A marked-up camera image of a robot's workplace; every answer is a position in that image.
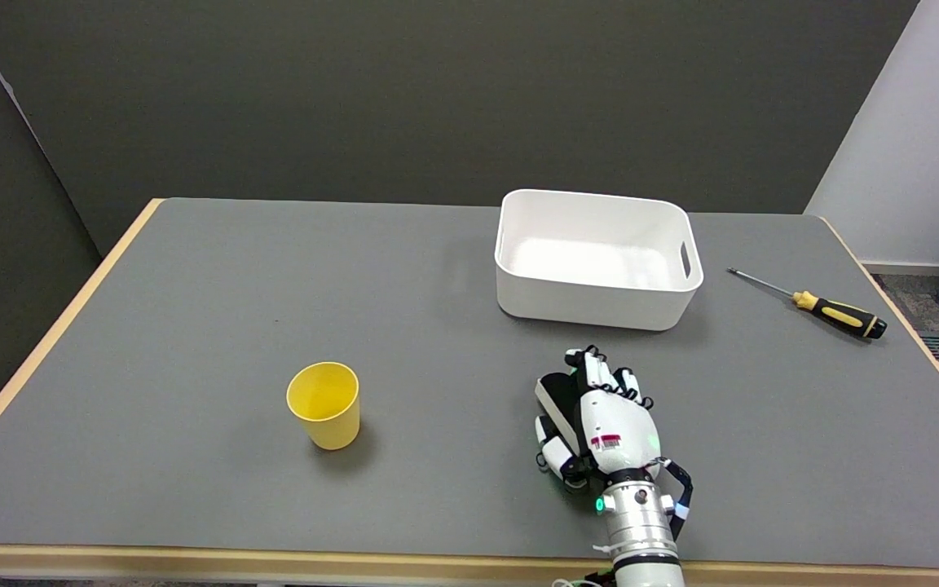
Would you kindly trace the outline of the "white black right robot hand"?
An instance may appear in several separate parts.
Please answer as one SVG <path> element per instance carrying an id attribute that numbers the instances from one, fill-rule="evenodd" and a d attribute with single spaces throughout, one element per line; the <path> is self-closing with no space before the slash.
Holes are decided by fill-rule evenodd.
<path id="1" fill-rule="evenodd" d="M 567 350 L 564 364 L 566 372 L 534 386 L 543 409 L 534 420 L 538 468 L 571 492 L 592 482 L 655 482 L 662 442 L 636 374 L 612 369 L 594 345 Z"/>

